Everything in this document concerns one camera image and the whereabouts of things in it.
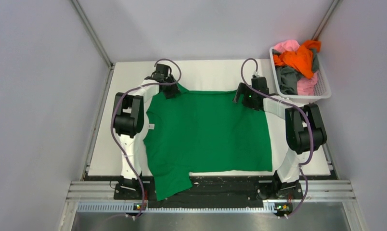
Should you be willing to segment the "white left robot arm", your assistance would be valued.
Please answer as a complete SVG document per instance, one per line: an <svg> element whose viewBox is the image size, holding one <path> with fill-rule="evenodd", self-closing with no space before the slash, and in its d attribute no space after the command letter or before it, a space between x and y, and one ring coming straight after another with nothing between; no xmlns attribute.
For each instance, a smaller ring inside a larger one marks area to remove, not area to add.
<svg viewBox="0 0 387 231"><path fill-rule="evenodd" d="M125 189L132 199L143 195L142 169L139 156L142 154L143 140L148 133L147 110L152 98L162 93L166 99L175 98L180 89L172 68L155 63L151 75L142 83L124 93L118 92L114 99L111 118L111 135L120 148L122 158L119 188Z"/></svg>

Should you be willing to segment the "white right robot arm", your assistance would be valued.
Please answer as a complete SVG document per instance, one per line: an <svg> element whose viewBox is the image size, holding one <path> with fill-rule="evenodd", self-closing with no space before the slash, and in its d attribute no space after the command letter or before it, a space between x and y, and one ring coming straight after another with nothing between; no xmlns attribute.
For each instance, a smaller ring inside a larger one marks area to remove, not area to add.
<svg viewBox="0 0 387 231"><path fill-rule="evenodd" d="M285 137L288 145L286 156L274 172L273 180L258 188L262 199L285 198L301 193L299 177L303 166L312 160L314 151L326 143L327 135L321 112L315 103L297 106L279 95L269 94L265 77L254 75L251 84L238 85L233 102L242 97L245 107L273 114L285 121Z"/></svg>

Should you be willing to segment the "green t-shirt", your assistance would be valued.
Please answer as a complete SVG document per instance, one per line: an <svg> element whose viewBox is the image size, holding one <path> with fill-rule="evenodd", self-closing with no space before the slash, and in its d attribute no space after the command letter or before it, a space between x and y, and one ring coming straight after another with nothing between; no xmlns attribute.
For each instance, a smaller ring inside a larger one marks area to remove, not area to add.
<svg viewBox="0 0 387 231"><path fill-rule="evenodd" d="M272 171L266 114L234 103L235 91L154 96L144 139L147 164L161 201L192 187L190 173Z"/></svg>

